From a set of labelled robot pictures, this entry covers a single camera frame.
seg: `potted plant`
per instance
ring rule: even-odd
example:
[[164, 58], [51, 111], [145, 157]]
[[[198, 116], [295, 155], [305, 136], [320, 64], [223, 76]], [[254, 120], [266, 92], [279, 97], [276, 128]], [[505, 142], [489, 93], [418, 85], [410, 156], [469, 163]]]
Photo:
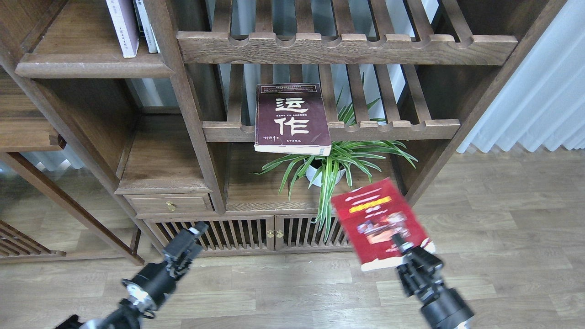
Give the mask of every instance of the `potted plant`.
[[[339, 103], [341, 93], [336, 100]], [[367, 104], [367, 108], [370, 109], [377, 101]], [[339, 119], [348, 125], [356, 123], [355, 116], [353, 113], [353, 103], [345, 105], [339, 111]], [[372, 119], [372, 121], [386, 121], [385, 119]], [[283, 179], [280, 184], [278, 193], [280, 194], [291, 173], [292, 178], [288, 189], [288, 198], [291, 197], [293, 185], [302, 176], [310, 174], [308, 179], [311, 185], [317, 185], [321, 187], [319, 194], [319, 204], [316, 216], [316, 221], [319, 223], [319, 230], [325, 228], [325, 238], [329, 236], [329, 230], [331, 229], [331, 197], [333, 196], [333, 190], [335, 185], [340, 181], [341, 177], [345, 172], [347, 185], [353, 186], [352, 180], [352, 166], [358, 168], [361, 172], [368, 176], [371, 182], [370, 169], [376, 169], [381, 172], [380, 167], [369, 161], [369, 159], [385, 159], [386, 157], [377, 153], [394, 154], [404, 157], [413, 167], [416, 158], [408, 154], [401, 148], [406, 146], [396, 140], [371, 140], [371, 141], [344, 141], [344, 142], [332, 142], [331, 153], [328, 156], [318, 155], [296, 155], [289, 154], [278, 159], [272, 160], [266, 163], [262, 167], [260, 173], [253, 174], [265, 174], [281, 164], [288, 163], [288, 166], [283, 174]]]

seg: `brass knob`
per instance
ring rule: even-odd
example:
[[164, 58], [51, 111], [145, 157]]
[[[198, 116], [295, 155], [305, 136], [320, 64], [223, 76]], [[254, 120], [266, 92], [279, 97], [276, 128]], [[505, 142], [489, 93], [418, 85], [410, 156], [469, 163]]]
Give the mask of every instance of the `brass knob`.
[[172, 201], [167, 201], [167, 208], [169, 211], [177, 210], [177, 206], [175, 206]]

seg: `cabinet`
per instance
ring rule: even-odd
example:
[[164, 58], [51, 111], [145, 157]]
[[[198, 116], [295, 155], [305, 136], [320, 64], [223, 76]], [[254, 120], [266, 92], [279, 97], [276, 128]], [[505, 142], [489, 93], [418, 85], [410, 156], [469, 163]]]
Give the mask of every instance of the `cabinet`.
[[[211, 3], [146, 2], [161, 53], [142, 44], [136, 58], [123, 59], [103, 0], [1, 1], [0, 60], [154, 246], [205, 220], [213, 224], [202, 238], [206, 253], [220, 255], [222, 246], [231, 253], [334, 249], [302, 220], [316, 212], [314, 187], [299, 182], [288, 200], [277, 194], [281, 172], [249, 175], [275, 155], [252, 151], [244, 64], [260, 65], [262, 83], [273, 81], [274, 64], [288, 66], [292, 82], [302, 81], [303, 64], [317, 65], [333, 140], [408, 140], [417, 168], [390, 159], [374, 179], [392, 177], [413, 204], [564, 0], [440, 0], [432, 22], [421, 0], [404, 0], [414, 37], [394, 33], [383, 0], [368, 1], [372, 36], [356, 33], [346, 0], [331, 0], [333, 36], [315, 33], [309, 0], [294, 1], [294, 35], [274, 33], [270, 0], [256, 1], [248, 35], [232, 33], [232, 1], [216, 0], [213, 10]], [[225, 89], [220, 63], [231, 64]], [[338, 120], [333, 64], [345, 65], [356, 125]], [[365, 64], [374, 66], [386, 125], [369, 119]], [[399, 97], [386, 64], [401, 65]], [[169, 78], [178, 108], [136, 104], [122, 79], [144, 77]], [[336, 192], [346, 190], [340, 184]], [[269, 231], [283, 237], [266, 239]], [[347, 247], [336, 232], [331, 243]]]

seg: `book spine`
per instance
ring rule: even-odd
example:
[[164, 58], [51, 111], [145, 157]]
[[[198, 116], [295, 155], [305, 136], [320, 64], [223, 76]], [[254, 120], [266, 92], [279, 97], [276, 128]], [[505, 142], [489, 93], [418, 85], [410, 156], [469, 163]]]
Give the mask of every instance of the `book spine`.
[[138, 14], [140, 15], [140, 21], [142, 22], [142, 29], [144, 30], [144, 37], [146, 38], [146, 44], [148, 44], [149, 53], [157, 53], [156, 41], [154, 39], [154, 31], [150, 25], [148, 14], [146, 13], [146, 7], [144, 7], [144, 0], [135, 0], [136, 7], [138, 8]]
[[124, 58], [136, 57], [138, 50], [138, 28], [132, 15], [133, 5], [126, 0], [106, 0], [112, 23]]

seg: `red book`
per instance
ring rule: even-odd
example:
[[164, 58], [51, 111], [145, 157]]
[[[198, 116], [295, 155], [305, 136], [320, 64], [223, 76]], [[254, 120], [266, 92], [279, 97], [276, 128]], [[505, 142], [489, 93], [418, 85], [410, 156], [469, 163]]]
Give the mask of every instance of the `red book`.
[[259, 84], [257, 93], [254, 150], [329, 155], [331, 137], [319, 84]]
[[362, 271], [403, 264], [392, 241], [396, 233], [415, 246], [435, 252], [435, 244], [388, 178], [333, 197], [331, 202], [362, 262]]

